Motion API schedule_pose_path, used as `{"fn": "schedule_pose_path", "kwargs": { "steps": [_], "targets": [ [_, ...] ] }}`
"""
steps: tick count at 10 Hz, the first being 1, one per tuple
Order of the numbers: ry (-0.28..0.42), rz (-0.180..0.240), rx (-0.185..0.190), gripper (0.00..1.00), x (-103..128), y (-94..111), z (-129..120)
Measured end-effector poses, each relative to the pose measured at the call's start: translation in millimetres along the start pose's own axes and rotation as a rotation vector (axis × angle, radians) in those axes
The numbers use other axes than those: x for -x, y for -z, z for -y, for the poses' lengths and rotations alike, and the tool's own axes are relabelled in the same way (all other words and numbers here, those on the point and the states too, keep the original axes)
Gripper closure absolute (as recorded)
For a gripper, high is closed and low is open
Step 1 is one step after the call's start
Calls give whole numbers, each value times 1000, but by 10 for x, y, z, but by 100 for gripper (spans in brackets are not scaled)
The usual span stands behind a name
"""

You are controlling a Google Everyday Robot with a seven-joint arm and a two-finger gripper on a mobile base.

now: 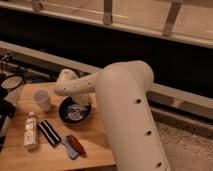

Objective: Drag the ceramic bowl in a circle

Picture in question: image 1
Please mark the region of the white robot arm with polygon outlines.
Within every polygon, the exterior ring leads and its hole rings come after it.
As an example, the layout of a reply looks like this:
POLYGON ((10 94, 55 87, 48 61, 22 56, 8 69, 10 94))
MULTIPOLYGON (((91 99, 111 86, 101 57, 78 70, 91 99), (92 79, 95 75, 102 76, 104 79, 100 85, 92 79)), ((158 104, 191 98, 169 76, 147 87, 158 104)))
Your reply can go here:
POLYGON ((146 98, 153 81, 147 63, 117 62, 84 77, 63 69, 54 92, 71 97, 96 94, 118 171, 171 171, 146 98))

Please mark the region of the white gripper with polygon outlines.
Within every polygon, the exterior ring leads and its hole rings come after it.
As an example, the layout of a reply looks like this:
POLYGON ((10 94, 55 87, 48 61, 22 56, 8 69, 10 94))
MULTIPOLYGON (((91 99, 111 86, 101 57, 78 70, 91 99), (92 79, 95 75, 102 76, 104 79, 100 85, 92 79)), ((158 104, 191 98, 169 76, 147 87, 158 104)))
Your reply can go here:
POLYGON ((90 95, 83 93, 75 84, 78 75, 70 69, 62 69, 55 84, 55 93, 59 96, 69 96, 79 105, 89 105, 90 95))

